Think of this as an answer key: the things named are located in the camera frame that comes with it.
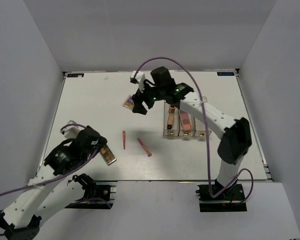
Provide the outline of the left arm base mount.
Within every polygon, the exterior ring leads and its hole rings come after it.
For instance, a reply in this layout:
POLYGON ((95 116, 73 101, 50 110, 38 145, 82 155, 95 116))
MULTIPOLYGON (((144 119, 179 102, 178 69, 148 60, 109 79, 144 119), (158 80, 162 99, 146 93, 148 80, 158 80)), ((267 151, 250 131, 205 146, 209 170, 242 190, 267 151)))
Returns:
POLYGON ((83 173, 74 175, 71 180, 68 180, 67 186, 72 183, 80 184, 83 195, 67 205, 66 209, 110 210, 112 208, 117 192, 116 182, 96 181, 83 173))

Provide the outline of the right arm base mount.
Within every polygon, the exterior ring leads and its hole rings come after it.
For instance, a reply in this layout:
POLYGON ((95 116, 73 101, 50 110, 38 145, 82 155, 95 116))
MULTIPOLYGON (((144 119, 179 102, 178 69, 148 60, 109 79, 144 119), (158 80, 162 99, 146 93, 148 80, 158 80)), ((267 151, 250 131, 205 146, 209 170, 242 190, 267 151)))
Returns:
POLYGON ((247 211, 247 205, 243 202, 246 196, 242 184, 235 184, 216 198, 210 196, 208 184, 200 184, 197 187, 195 193, 198 196, 199 210, 201 213, 247 211))

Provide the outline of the glitter eyeshadow palette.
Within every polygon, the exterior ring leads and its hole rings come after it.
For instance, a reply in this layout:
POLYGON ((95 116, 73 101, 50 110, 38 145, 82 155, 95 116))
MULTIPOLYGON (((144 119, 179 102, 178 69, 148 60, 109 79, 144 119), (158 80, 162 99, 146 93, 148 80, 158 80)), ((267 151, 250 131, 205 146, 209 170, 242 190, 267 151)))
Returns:
POLYGON ((134 101, 132 99, 132 95, 129 95, 126 98, 126 100, 124 101, 124 103, 122 104, 122 106, 124 108, 127 108, 127 109, 131 110, 131 111, 134 109, 135 103, 134 103, 134 101))

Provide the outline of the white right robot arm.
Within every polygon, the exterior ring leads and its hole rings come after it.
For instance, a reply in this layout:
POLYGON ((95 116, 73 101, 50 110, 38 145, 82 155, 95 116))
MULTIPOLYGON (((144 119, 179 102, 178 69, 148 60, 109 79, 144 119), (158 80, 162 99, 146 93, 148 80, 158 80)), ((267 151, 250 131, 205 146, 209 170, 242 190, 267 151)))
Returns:
POLYGON ((221 164, 215 180, 218 183, 215 192, 219 198, 228 199, 234 193, 232 184, 242 159, 252 145, 249 121, 244 117, 236 119, 226 115, 204 101, 199 92, 186 83, 176 83, 164 66, 154 69, 150 75, 153 83, 139 71, 133 71, 130 76, 130 82, 138 85, 132 96, 133 113, 146 115, 155 102, 165 101, 207 124, 220 140, 217 154, 221 164))

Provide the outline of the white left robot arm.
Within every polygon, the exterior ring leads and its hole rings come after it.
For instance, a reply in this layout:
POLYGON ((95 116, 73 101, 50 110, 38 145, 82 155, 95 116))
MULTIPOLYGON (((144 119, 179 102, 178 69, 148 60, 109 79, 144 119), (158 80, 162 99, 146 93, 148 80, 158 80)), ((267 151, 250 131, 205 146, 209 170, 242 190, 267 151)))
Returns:
POLYGON ((94 158, 108 142, 90 126, 78 130, 69 123, 61 132, 75 135, 57 145, 44 159, 34 179, 11 205, 0 210, 2 236, 8 240, 32 240, 40 227, 69 204, 95 196, 96 184, 87 174, 75 172, 94 158))

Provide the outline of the pink blush palette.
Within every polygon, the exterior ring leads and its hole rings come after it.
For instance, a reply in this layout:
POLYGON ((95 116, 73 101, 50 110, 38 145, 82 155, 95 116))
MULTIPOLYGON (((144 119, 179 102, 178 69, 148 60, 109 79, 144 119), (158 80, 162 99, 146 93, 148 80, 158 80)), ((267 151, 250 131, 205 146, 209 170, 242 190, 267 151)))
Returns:
POLYGON ((192 130, 192 124, 191 124, 189 114, 184 112, 184 111, 181 111, 179 117, 180 117, 180 120, 181 120, 181 125, 182 125, 183 130, 186 131, 186 132, 191 131, 192 130))

